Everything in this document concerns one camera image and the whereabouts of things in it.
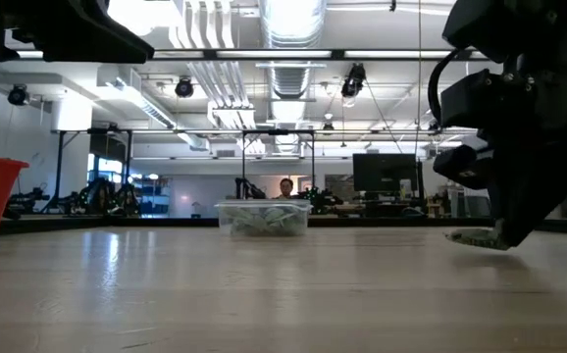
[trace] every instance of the computer monitor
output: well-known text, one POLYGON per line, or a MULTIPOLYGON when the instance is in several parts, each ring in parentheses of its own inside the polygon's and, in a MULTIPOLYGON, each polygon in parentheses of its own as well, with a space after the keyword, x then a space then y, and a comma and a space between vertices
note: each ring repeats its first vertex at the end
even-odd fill
POLYGON ((353 155, 355 191, 397 192, 401 190, 403 180, 410 180, 412 191, 418 189, 416 155, 353 155))

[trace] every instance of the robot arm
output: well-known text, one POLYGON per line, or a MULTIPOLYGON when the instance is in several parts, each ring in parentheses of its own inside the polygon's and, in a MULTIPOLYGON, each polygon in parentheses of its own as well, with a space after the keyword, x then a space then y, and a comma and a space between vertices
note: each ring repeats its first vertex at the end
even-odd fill
POLYGON ((430 78, 431 110, 441 127, 476 128, 488 145, 445 152, 435 171, 486 188, 496 218, 487 234, 450 239, 506 250, 567 196, 567 2, 458 0, 443 37, 456 49, 430 78), (440 104, 440 73, 470 46, 503 64, 503 73, 466 76, 440 104))

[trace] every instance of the table surface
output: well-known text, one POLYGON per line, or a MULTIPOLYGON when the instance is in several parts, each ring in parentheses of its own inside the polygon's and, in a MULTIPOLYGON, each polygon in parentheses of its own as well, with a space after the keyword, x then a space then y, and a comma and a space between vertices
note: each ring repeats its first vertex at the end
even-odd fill
POLYGON ((567 352, 567 234, 106 228, 0 237, 0 352, 567 352))

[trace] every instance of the air duct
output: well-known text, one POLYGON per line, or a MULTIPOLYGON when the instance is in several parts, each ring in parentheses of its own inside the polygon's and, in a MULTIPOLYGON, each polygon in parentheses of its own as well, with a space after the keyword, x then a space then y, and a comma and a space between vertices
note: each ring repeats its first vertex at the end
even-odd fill
MULTIPOLYGON (((264 46, 272 49, 305 49, 319 45, 325 23, 327 0, 260 0, 264 46)), ((274 119, 280 124, 298 123, 312 76, 310 68, 270 68, 274 119)), ((282 152, 294 149, 285 136, 276 138, 282 152)))
MULTIPOLYGON (((120 97, 137 106, 148 117, 167 129, 185 129, 173 115, 166 111, 155 99, 142 91, 141 77, 134 70, 122 72, 115 64, 104 64, 98 68, 97 85, 116 89, 120 97)), ((207 139, 195 135, 179 134, 179 138, 187 142, 193 151, 209 151, 207 139)))

